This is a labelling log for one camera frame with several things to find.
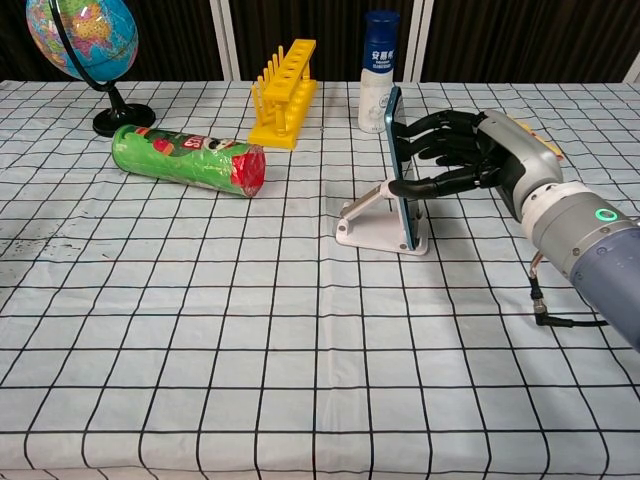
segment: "checkered tablecloth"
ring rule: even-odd
[[[120,85],[160,128],[241,140],[248,87]],[[402,87],[410,120],[521,119],[638,215],[638,86]],[[336,244],[391,172],[357,84],[319,84],[250,200],[119,170],[82,83],[0,99],[0,478],[640,478],[640,355],[534,324],[534,250],[495,192],[427,202],[425,257]],[[554,315],[597,318],[540,275]]]

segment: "globe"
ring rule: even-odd
[[[116,80],[131,68],[138,30],[122,0],[58,0],[58,9],[76,57],[93,80]],[[42,54],[63,72],[82,79],[60,40],[49,0],[28,0],[26,10],[29,31]]]

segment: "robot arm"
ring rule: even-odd
[[[562,153],[500,112],[439,112],[401,134],[415,137],[425,130],[402,145],[406,153],[459,168],[434,178],[392,181],[389,191],[428,199],[496,188],[539,250],[529,275],[537,323],[584,325],[548,315],[536,274],[546,257],[640,351],[640,227],[581,183],[563,183]]]

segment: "white bottle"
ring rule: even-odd
[[[400,15],[376,10],[366,15],[367,33],[360,75],[358,127],[363,132],[384,130],[384,112],[393,86],[393,67]]]
[[[384,130],[384,111],[393,86],[393,70],[374,73],[366,68],[360,76],[360,105],[358,127],[363,132],[380,133]]]

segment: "green chips can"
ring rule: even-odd
[[[112,153],[121,169],[245,197],[264,183],[266,160],[259,145],[125,125]]]

